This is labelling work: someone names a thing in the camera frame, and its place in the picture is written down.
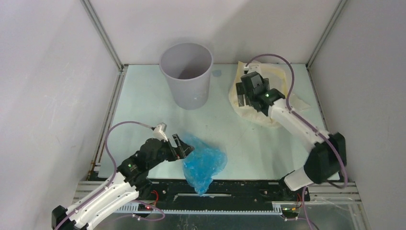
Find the blue plastic trash bag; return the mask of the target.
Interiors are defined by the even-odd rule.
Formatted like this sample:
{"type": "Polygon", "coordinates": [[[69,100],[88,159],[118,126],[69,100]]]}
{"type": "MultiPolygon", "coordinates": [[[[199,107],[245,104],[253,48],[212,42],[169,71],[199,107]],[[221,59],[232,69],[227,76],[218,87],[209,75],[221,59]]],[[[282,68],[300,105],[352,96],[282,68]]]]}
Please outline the blue plastic trash bag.
{"type": "Polygon", "coordinates": [[[203,196],[213,182],[213,177],[226,167],[226,153],[193,134],[183,133],[181,138],[185,143],[194,147],[194,150],[182,162],[184,177],[196,194],[203,196]]]}

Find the translucent yellow-white trash bag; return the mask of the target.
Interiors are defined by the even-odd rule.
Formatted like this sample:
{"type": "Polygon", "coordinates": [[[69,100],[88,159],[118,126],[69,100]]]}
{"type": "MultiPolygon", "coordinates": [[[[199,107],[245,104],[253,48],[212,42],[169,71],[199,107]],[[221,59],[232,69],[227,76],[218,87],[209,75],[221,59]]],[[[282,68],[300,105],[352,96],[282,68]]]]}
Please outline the translucent yellow-white trash bag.
{"type": "MultiPolygon", "coordinates": [[[[263,78],[268,78],[270,86],[276,88],[285,96],[288,94],[288,88],[291,84],[291,77],[287,77],[287,72],[276,64],[265,64],[258,61],[253,61],[252,63],[258,63],[260,71],[258,73],[263,78]]],[[[239,107],[237,104],[237,92],[235,84],[241,82],[241,77],[244,75],[243,66],[245,63],[239,62],[237,67],[236,77],[234,79],[234,86],[229,91],[229,101],[234,109],[234,111],[243,119],[253,122],[257,125],[267,127],[267,128],[277,128],[281,125],[271,118],[266,117],[263,113],[256,111],[251,106],[239,107]]]]}

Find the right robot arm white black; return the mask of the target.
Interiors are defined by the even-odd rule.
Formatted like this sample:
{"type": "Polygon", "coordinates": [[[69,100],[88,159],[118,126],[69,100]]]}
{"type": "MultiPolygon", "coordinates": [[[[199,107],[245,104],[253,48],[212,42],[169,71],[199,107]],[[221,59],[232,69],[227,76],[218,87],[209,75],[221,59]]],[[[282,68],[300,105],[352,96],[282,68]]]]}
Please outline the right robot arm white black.
{"type": "Polygon", "coordinates": [[[298,190],[310,184],[321,184],[335,173],[345,169],[346,143],[339,132],[330,134],[306,121],[292,107],[287,106],[285,96],[271,88],[269,80],[257,72],[245,71],[236,83],[240,106],[250,106],[282,125],[299,138],[308,152],[303,167],[284,176],[279,186],[279,196],[293,199],[298,190]]]}

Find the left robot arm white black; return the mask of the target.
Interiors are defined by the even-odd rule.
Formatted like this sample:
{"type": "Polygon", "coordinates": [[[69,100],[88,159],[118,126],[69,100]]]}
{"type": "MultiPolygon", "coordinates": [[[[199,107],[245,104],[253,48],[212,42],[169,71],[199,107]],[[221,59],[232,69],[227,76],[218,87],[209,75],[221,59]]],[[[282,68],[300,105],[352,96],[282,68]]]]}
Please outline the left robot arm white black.
{"type": "Polygon", "coordinates": [[[57,206],[51,214],[54,230],[93,230],[123,205],[151,195],[151,169],[164,161],[185,159],[194,147],[173,135],[169,141],[149,138],[135,154],[125,159],[97,189],[68,208],[57,206]]]}

